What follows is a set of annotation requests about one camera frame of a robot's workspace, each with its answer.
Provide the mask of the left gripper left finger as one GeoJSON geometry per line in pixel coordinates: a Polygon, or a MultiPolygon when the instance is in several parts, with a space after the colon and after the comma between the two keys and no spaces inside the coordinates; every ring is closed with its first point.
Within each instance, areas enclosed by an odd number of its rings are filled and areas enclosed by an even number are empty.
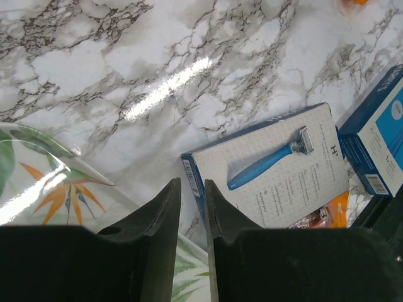
{"type": "Polygon", "coordinates": [[[93,233],[82,226],[1,228],[2,301],[169,301],[181,181],[93,233]]]}

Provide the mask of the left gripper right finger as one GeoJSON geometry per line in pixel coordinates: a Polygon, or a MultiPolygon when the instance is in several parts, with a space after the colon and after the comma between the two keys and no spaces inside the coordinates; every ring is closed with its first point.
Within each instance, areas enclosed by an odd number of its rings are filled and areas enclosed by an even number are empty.
{"type": "Polygon", "coordinates": [[[212,301],[401,301],[402,268],[366,228],[263,228],[205,182],[212,301]]]}

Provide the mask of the white Harrys razor box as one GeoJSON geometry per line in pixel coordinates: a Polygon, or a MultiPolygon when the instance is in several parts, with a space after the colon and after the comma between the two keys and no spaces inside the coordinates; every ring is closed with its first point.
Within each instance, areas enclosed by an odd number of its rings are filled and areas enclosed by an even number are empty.
{"type": "Polygon", "coordinates": [[[293,110],[181,156],[202,218],[204,183],[253,222],[285,228],[347,192],[348,176],[327,103],[293,110]]]}

